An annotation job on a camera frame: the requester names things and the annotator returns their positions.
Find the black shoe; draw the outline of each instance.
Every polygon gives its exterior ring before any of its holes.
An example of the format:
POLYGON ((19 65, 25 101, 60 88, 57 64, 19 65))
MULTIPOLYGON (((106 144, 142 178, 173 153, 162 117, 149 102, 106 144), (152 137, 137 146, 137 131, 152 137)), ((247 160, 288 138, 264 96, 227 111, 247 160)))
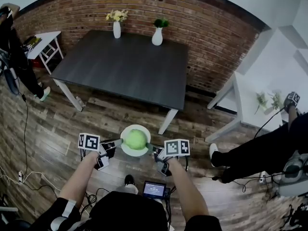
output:
POLYGON ((135 185, 135 180, 132 175, 126 175, 125 180, 124 180, 125 185, 133 184, 135 185))

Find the green ball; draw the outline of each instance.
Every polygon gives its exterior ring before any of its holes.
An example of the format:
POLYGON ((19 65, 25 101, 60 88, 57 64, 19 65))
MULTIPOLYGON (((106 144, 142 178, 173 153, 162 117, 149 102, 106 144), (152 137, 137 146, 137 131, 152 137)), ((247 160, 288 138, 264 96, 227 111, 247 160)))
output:
POLYGON ((146 146, 147 137, 144 132, 133 129, 129 132, 124 143, 132 150, 142 150, 146 146))

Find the white plate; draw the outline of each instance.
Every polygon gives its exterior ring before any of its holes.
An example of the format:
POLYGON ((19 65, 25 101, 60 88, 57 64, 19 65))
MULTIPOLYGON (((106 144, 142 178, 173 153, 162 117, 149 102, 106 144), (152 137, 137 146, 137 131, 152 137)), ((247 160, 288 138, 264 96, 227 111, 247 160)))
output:
MULTIPOLYGON (((126 137, 130 133, 130 131, 132 131, 133 129, 138 129, 138 130, 144 132, 144 134, 146 136, 146 139, 147 139, 147 142, 150 143, 150 141, 151 141, 151 134, 150 134, 149 130, 146 129, 144 126, 137 125, 137 124, 130 125, 127 128, 125 128, 123 130, 123 132, 121 133, 121 137, 120 138, 123 139, 123 141, 125 141, 126 137)), ((142 155, 144 155, 144 154, 146 154, 148 152, 148 148, 147 147, 144 147, 142 150, 132 150, 131 148, 129 148, 124 143, 121 144, 121 148, 122 148, 122 150, 127 155, 130 155, 130 156, 142 156, 142 155)))

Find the small screen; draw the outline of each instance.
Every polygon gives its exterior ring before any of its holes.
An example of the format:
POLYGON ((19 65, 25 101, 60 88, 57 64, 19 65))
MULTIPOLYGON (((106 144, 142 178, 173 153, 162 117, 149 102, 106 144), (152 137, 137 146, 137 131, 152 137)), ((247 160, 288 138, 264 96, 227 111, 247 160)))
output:
POLYGON ((164 189, 165 186, 146 183, 143 193, 162 197, 164 195, 164 189))

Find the brick wall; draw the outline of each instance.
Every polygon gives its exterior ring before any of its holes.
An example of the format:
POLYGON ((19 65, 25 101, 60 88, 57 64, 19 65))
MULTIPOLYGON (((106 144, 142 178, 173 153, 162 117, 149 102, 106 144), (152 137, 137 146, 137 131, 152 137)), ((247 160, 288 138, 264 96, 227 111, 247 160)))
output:
POLYGON ((215 92, 229 79, 264 24, 226 0, 41 0, 22 11, 15 27, 22 39, 61 30, 69 51, 89 30, 112 30, 105 16, 127 9, 122 31, 153 35, 156 18, 167 18, 165 39, 189 46, 187 84, 215 92))

